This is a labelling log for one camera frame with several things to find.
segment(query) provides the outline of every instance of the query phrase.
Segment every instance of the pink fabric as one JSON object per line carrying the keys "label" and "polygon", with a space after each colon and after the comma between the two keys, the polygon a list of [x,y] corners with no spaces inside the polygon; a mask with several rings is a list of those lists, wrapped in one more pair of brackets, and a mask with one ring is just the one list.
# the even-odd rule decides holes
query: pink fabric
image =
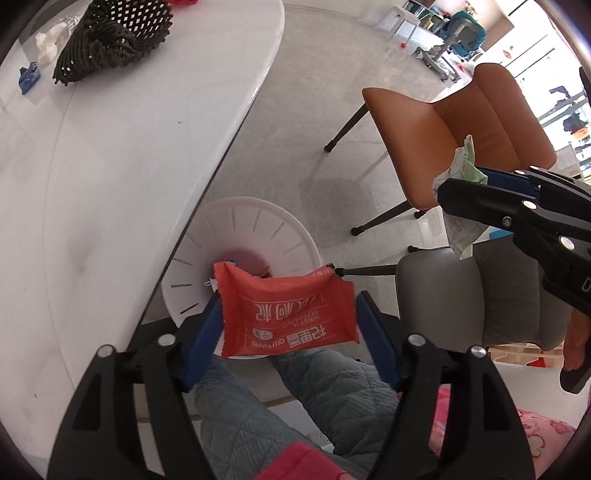
{"label": "pink fabric", "polygon": [[255,480],[355,480],[304,442],[295,442],[259,473]]}
{"label": "pink fabric", "polygon": [[[431,430],[429,446],[437,455],[441,453],[447,414],[449,412],[450,387],[445,385],[439,389],[437,408]],[[521,423],[530,444],[531,456],[534,460],[535,476],[538,478],[556,460],[565,445],[573,436],[574,428],[568,423],[552,420],[532,411],[517,409]]]}

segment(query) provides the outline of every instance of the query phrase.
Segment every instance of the light blue quilted pants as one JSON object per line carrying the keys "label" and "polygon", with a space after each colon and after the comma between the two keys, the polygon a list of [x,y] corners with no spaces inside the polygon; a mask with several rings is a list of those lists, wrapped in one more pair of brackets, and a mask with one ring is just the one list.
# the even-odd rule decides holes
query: light blue quilted pants
{"label": "light blue quilted pants", "polygon": [[[271,357],[283,383],[335,446],[325,453],[353,477],[364,479],[382,446],[398,399],[375,367],[333,350]],[[250,480],[286,446],[304,441],[270,412],[214,357],[197,385],[203,450],[219,480]]]}

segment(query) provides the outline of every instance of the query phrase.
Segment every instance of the gray tile floor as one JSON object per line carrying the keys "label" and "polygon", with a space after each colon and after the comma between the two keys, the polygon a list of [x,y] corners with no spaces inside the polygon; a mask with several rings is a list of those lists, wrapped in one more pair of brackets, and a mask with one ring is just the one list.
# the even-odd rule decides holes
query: gray tile floor
{"label": "gray tile floor", "polygon": [[[408,245],[446,245],[439,209],[420,220],[408,212],[359,237],[350,235],[351,227],[404,200],[369,115],[330,154],[323,151],[363,103],[363,87],[385,87],[424,101],[446,88],[411,55],[414,46],[405,53],[400,39],[387,38],[387,32],[353,19],[287,6],[277,58],[204,202],[253,196],[276,203],[310,231],[324,262],[337,266],[396,263]],[[357,291],[368,290],[382,311],[397,313],[394,278],[350,279]],[[158,294],[146,319],[164,316]],[[370,360],[363,344],[335,348]],[[261,400],[288,395],[265,359],[230,366]]]}

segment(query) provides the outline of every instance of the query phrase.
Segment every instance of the white table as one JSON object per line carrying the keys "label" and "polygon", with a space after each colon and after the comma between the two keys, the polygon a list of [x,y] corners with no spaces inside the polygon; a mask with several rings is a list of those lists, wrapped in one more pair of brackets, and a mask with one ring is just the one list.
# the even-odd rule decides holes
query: white table
{"label": "white table", "polygon": [[51,64],[21,96],[33,38],[0,66],[0,420],[41,473],[96,349],[126,348],[284,26],[281,0],[173,14],[147,59],[79,84],[54,85]]}

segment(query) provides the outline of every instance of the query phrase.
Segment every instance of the red cloth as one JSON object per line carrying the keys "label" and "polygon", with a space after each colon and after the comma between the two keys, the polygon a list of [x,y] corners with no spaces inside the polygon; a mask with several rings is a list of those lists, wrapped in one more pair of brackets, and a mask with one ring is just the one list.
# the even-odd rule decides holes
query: red cloth
{"label": "red cloth", "polygon": [[281,452],[255,480],[355,480],[348,473],[304,442],[295,442]]}

